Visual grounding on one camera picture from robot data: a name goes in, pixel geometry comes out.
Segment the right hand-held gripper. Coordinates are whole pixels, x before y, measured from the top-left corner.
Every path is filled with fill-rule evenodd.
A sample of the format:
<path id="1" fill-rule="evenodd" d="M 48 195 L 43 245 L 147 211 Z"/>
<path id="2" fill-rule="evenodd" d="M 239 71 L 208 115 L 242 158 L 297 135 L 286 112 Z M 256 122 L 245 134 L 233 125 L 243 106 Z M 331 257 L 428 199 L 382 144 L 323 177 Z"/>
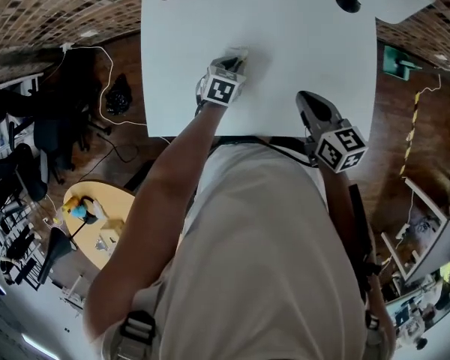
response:
<path id="1" fill-rule="evenodd" d="M 299 91 L 295 96 L 299 115 L 316 144 L 314 156 L 334 173 L 342 173 L 357 166 L 368 144 L 356 126 L 342 119 L 336 106 L 324 97 L 310 91 Z M 335 123 L 327 130 L 316 130 L 316 122 Z"/>

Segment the person's left forearm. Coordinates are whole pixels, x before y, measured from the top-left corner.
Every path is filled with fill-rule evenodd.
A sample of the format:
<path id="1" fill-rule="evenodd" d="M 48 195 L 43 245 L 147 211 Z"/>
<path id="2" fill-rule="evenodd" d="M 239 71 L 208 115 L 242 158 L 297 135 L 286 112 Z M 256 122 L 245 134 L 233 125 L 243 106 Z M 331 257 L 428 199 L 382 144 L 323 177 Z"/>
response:
<path id="1" fill-rule="evenodd" d="M 226 111 L 225 106 L 205 103 L 154 162 L 139 195 L 188 201 L 198 185 L 215 132 Z"/>

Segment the person's right forearm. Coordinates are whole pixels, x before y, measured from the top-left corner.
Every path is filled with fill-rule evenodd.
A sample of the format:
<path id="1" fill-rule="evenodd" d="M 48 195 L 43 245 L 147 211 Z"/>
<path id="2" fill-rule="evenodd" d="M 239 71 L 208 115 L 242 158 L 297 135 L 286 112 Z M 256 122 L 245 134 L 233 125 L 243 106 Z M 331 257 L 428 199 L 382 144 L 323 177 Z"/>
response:
<path id="1" fill-rule="evenodd" d="M 350 181 L 346 173 L 335 173 L 323 162 L 319 162 L 328 203 L 328 210 L 334 221 L 353 220 L 353 204 L 350 198 Z"/>

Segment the white rectangular table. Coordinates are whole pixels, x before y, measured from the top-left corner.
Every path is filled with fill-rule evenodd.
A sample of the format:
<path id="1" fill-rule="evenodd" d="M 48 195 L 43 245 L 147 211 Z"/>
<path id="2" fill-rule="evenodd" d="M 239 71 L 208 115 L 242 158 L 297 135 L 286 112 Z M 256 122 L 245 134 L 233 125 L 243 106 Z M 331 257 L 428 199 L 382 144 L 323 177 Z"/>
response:
<path id="1" fill-rule="evenodd" d="M 194 117 L 195 88 L 230 47 L 247 47 L 246 82 L 217 132 L 300 137 L 296 94 L 331 101 L 364 137 L 377 81 L 374 17 L 335 0 L 142 0 L 141 65 L 148 133 L 174 137 Z"/>

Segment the yellow black hazard tape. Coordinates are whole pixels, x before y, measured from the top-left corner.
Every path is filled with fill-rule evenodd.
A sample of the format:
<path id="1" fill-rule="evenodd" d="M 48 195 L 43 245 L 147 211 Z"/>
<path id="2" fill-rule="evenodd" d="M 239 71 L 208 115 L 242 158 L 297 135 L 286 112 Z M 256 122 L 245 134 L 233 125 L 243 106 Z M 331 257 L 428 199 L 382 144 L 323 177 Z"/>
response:
<path id="1" fill-rule="evenodd" d="M 422 93 L 421 92 L 417 92 L 415 94 L 415 98 L 414 98 L 414 106 L 413 106 L 413 114 L 412 114 L 412 123 L 411 123 L 411 129 L 410 132 L 408 133 L 407 137 L 406 137 L 406 141 L 407 141 L 407 145 L 406 145 L 406 151 L 405 151 L 405 155 L 403 158 L 403 163 L 402 166 L 400 168 L 400 177 L 403 179 L 404 178 L 404 171 L 406 169 L 407 166 L 407 161 L 409 159 L 410 156 L 410 152 L 413 146 L 413 139 L 415 136 L 415 132 L 416 132 L 416 121 L 417 121 L 417 117 L 418 117 L 418 111 L 419 111 L 419 100 L 421 97 Z"/>

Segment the blue and yellow toy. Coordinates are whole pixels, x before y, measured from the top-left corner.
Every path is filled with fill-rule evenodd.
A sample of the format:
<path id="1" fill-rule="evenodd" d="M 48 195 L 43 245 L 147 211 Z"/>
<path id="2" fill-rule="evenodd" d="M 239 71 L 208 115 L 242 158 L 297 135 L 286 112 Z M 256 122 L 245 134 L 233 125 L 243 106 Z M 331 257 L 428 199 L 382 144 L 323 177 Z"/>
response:
<path id="1" fill-rule="evenodd" d="M 74 209 L 80 206 L 80 203 L 81 199 L 79 197 L 72 196 L 67 202 L 62 205 L 61 210 L 70 214 Z"/>

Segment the black office chair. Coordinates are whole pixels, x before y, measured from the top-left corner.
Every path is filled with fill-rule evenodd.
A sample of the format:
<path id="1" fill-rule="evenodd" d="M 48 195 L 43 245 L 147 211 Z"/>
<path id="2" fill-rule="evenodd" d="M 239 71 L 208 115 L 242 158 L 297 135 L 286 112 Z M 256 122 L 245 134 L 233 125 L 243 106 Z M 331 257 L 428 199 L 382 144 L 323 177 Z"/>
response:
<path id="1" fill-rule="evenodd" d="M 47 194 L 47 184 L 41 180 L 41 170 L 34 159 L 31 147 L 20 143 L 0 160 L 0 208 L 8 197 L 23 188 L 29 197 L 38 202 Z"/>

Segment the grey back office chair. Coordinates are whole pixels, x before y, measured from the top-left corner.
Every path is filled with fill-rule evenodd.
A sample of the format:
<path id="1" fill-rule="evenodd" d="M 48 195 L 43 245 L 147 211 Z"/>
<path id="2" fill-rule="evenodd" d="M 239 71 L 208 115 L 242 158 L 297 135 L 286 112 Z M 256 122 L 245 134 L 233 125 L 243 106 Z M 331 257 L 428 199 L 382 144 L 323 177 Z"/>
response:
<path id="1" fill-rule="evenodd" d="M 65 180 L 59 170 L 74 170 L 72 163 L 73 145 L 76 141 L 74 126 L 66 118 L 39 118 L 34 122 L 34 146 L 40 152 L 40 174 L 44 183 L 49 174 L 59 185 Z"/>

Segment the grey partition panel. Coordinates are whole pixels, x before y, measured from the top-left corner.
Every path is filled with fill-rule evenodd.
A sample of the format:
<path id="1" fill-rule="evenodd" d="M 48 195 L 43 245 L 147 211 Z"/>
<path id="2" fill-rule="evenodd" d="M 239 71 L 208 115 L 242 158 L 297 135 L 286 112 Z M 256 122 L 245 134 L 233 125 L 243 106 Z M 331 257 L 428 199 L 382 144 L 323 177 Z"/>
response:
<path id="1" fill-rule="evenodd" d="M 406 284 L 411 284 L 448 262 L 450 262 L 450 217 L 440 226 L 417 263 L 406 273 L 404 281 Z"/>

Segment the black desk lamp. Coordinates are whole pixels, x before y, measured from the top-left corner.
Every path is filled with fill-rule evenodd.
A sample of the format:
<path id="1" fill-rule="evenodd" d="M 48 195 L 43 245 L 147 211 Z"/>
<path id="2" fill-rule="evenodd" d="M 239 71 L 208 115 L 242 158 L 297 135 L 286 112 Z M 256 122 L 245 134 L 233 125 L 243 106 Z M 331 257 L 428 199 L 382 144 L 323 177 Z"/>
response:
<path id="1" fill-rule="evenodd" d="M 79 276 L 91 283 L 98 270 L 71 238 L 60 206 L 47 194 L 38 203 L 38 209 L 46 227 L 44 264 L 49 270 L 48 275 L 65 286 L 71 286 Z"/>

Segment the dark grey chair seat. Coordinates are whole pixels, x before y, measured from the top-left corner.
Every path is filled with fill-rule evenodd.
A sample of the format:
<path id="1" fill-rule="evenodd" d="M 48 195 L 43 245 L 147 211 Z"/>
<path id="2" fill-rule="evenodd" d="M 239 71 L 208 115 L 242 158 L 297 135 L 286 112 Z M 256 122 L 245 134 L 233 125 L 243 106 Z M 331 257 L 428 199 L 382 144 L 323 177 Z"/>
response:
<path id="1" fill-rule="evenodd" d="M 146 176 L 149 174 L 155 160 L 146 161 L 139 170 L 133 175 L 133 177 L 125 184 L 124 189 L 131 193 L 136 193 L 140 188 Z"/>

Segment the person's white shirt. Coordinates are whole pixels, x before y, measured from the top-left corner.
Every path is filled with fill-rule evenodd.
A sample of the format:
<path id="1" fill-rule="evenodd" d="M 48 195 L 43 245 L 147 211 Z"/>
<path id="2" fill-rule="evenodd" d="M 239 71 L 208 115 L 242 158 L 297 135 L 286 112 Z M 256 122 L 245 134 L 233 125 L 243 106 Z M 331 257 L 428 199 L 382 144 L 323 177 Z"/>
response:
<path id="1" fill-rule="evenodd" d="M 362 360 L 356 276 L 303 166 L 262 145 L 211 154 L 155 319 L 157 360 Z"/>

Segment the black plastic bag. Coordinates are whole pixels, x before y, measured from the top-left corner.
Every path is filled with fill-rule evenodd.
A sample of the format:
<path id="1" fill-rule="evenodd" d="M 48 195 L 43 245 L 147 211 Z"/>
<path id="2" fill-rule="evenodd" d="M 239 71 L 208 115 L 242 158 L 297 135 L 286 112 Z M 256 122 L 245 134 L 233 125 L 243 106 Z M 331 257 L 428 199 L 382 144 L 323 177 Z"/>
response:
<path id="1" fill-rule="evenodd" d="M 106 93 L 106 111 L 119 116 L 126 113 L 132 104 L 131 87 L 124 73 L 118 75 L 112 88 Z"/>

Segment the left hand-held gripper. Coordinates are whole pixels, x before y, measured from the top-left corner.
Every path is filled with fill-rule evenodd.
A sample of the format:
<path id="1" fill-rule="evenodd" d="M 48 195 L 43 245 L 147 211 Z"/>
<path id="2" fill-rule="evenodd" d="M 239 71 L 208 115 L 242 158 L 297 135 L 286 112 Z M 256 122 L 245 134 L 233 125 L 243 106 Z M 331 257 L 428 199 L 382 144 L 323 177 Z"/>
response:
<path id="1" fill-rule="evenodd" d="M 207 68 L 201 82 L 201 99 L 228 107 L 242 91 L 245 84 L 245 60 L 233 65 L 233 57 L 216 58 Z"/>

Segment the round wooden table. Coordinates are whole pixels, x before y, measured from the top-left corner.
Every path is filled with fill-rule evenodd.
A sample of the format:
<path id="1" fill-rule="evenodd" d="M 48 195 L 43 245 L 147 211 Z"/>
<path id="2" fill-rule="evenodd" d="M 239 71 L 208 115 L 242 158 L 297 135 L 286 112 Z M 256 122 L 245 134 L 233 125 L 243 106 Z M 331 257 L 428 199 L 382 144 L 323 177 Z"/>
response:
<path id="1" fill-rule="evenodd" d="M 126 221 L 134 201 L 134 195 L 113 184 L 104 181 L 85 180 L 72 185 L 64 195 L 63 203 L 71 197 L 84 199 L 87 211 L 94 214 L 92 200 L 97 200 L 106 213 L 106 219 L 98 219 L 87 224 L 83 219 L 75 218 L 63 212 L 65 223 L 73 240 L 85 257 L 99 270 L 108 262 L 115 246 L 108 248 L 99 237 L 100 229 L 109 219 L 122 219 Z"/>

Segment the green dustpan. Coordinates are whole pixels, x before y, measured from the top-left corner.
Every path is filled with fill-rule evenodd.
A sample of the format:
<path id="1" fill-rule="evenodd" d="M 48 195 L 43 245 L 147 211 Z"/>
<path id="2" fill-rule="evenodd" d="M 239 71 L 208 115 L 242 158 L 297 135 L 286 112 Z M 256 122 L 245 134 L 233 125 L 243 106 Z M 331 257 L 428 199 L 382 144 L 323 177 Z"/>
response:
<path id="1" fill-rule="evenodd" d="M 391 46 L 384 46 L 382 71 L 385 74 L 396 77 L 398 79 L 408 81 L 411 71 L 421 71 L 422 67 L 418 66 L 410 57 Z"/>

